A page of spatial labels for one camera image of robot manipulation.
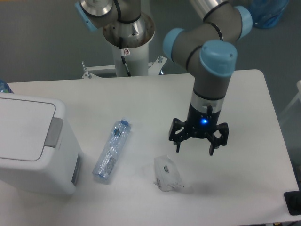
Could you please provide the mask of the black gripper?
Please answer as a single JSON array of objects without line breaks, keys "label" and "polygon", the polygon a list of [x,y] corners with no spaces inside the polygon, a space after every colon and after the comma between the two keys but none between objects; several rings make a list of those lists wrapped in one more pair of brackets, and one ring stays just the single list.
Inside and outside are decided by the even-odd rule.
[{"label": "black gripper", "polygon": [[[192,105],[189,106],[188,117],[185,122],[173,118],[168,139],[176,145],[176,152],[180,151],[180,145],[182,141],[189,138],[200,138],[207,140],[211,143],[209,148],[209,155],[214,154],[214,150],[219,146],[226,146],[229,136],[229,127],[227,123],[221,123],[217,125],[220,112],[203,113],[196,110]],[[219,132],[220,136],[216,137],[215,132]]]}]

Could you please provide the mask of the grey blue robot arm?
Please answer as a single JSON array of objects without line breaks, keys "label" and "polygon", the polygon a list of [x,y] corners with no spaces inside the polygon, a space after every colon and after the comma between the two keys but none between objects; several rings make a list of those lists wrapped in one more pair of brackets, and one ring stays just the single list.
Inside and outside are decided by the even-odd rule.
[{"label": "grey blue robot arm", "polygon": [[[228,141],[229,127],[218,118],[237,61],[234,43],[250,32],[253,21],[246,8],[227,0],[191,4],[202,25],[192,31],[174,28],[163,41],[165,55],[195,79],[187,119],[173,119],[169,140],[180,146],[189,138],[207,139],[213,154]],[[79,0],[75,8],[87,28],[102,29],[113,46],[119,77],[148,74],[148,53],[135,50],[148,46],[155,28],[139,0]]]}]

